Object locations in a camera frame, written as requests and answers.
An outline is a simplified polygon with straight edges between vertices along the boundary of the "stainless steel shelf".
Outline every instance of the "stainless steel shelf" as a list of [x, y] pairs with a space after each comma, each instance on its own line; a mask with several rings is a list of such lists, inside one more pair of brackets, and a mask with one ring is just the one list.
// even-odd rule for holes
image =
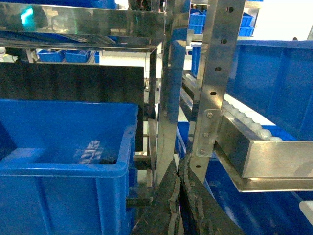
[[[253, 37], [241, 37], [241, 36], [238, 36], [237, 40], [250, 40], [250, 39], [253, 39]], [[203, 40], [203, 34], [194, 34], [192, 36], [192, 41], [202, 42], [202, 40]]]
[[[192, 0], [192, 4], [196, 5], [209, 5], [210, 0]], [[261, 1], [246, 1], [245, 8], [258, 8], [262, 7], [263, 2]]]

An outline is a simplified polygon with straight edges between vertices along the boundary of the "metal upright post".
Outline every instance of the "metal upright post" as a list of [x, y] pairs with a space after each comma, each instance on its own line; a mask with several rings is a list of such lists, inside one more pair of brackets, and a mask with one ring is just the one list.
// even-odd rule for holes
[[160, 0], [151, 0], [151, 5], [150, 5], [151, 11], [156, 11], [160, 9]]
[[155, 118], [155, 99], [156, 99], [156, 76], [157, 76], [157, 48], [150, 54], [149, 68], [149, 106], [148, 117]]
[[156, 151], [158, 184], [174, 157], [189, 9], [189, 1], [167, 2]]
[[221, 107], [236, 47], [245, 0], [211, 0], [203, 33], [194, 105], [198, 117], [191, 123], [187, 148], [190, 168], [203, 182], [221, 120]]

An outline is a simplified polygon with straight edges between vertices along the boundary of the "perforated metal post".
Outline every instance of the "perforated metal post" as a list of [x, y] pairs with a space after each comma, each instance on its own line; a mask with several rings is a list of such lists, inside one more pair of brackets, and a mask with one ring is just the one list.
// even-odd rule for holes
[[245, 0], [212, 0], [203, 33], [197, 83], [194, 95], [199, 105], [197, 121], [190, 124], [188, 146], [190, 168], [203, 182], [212, 155], [221, 106], [232, 66]]

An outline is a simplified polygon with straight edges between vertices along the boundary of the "white surface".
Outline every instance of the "white surface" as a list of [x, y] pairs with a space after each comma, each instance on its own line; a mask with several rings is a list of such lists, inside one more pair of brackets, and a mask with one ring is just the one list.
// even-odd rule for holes
[[[100, 65], [145, 67], [144, 77], [149, 77], [150, 53], [103, 51]], [[184, 70], [191, 70], [191, 55], [185, 56]], [[156, 77], [162, 75], [162, 54], [157, 55]]]
[[253, 39], [306, 40], [313, 24], [312, 8], [312, 0], [264, 0]]
[[253, 109], [239, 102], [235, 98], [231, 97], [228, 94], [225, 94], [224, 99], [229, 102], [230, 105], [233, 105], [235, 108], [239, 109], [240, 112], [244, 113], [247, 117], [252, 118], [254, 122], [261, 124], [262, 126], [274, 126], [270, 120], [257, 113]]
[[302, 213], [313, 225], [313, 201], [302, 201], [299, 206]]

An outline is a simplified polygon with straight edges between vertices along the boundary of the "torn black material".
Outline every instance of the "torn black material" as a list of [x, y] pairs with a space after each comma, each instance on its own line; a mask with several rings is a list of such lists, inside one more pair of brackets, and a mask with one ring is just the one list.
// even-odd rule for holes
[[182, 182], [180, 210], [185, 235], [244, 235], [190, 169], [188, 158], [179, 162]]
[[174, 160], [168, 167], [152, 204], [133, 228], [132, 235], [176, 235], [179, 225], [180, 178]]

